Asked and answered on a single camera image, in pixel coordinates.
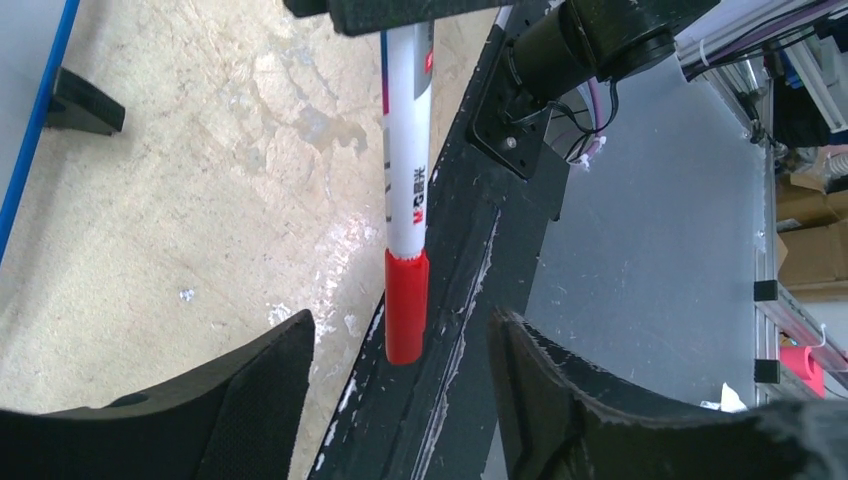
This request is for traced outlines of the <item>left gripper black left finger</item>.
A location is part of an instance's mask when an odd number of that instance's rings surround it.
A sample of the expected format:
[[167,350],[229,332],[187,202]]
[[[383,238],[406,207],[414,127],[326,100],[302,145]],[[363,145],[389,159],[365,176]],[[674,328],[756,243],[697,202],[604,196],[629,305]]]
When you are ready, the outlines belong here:
[[4,479],[285,479],[314,353],[302,310],[101,408],[1,413]]

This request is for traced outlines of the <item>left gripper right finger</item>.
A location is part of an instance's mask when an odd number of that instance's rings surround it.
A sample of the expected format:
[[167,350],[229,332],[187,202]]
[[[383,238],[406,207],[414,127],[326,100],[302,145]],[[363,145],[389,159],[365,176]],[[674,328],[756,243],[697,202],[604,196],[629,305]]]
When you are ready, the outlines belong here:
[[843,479],[847,405],[781,400],[738,413],[678,401],[495,309],[487,342],[511,479]]

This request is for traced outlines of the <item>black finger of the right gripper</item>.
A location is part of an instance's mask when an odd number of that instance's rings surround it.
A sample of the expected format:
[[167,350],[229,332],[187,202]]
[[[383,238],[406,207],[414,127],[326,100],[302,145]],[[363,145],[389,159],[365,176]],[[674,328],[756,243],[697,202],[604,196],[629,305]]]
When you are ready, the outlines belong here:
[[335,32],[348,37],[515,4],[516,1],[283,1],[297,18],[327,14]]

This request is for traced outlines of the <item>white red marker pen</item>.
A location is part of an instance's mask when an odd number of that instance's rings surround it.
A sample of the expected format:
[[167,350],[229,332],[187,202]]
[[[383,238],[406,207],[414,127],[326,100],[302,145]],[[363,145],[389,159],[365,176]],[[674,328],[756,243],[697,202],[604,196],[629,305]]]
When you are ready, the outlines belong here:
[[434,23],[383,31],[380,47],[386,251],[415,259],[426,252]]

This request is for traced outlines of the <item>red marker cap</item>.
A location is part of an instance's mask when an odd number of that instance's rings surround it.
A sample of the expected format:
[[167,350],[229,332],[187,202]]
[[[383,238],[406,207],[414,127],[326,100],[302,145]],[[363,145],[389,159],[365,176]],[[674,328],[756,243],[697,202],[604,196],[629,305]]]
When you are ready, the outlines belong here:
[[392,365],[410,365],[422,355],[428,287],[429,260],[424,250],[415,259],[398,259],[385,252],[385,347]]

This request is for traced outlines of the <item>blue framed whiteboard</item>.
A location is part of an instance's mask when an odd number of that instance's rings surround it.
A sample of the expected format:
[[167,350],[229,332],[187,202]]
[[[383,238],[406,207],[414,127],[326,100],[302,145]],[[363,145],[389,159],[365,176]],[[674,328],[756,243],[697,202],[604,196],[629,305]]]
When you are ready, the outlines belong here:
[[112,136],[126,109],[62,65],[80,2],[1,3],[1,250],[45,128]]

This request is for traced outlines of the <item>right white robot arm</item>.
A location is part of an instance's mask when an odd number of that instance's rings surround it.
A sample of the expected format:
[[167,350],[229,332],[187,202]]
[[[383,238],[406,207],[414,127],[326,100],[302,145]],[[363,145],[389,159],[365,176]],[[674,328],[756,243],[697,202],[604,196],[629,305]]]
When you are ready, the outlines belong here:
[[[327,14],[337,32],[360,36],[496,7],[494,1],[287,1],[296,17]],[[590,79],[619,82],[661,63],[675,36],[714,1],[564,1],[507,42],[511,89],[542,104]]]

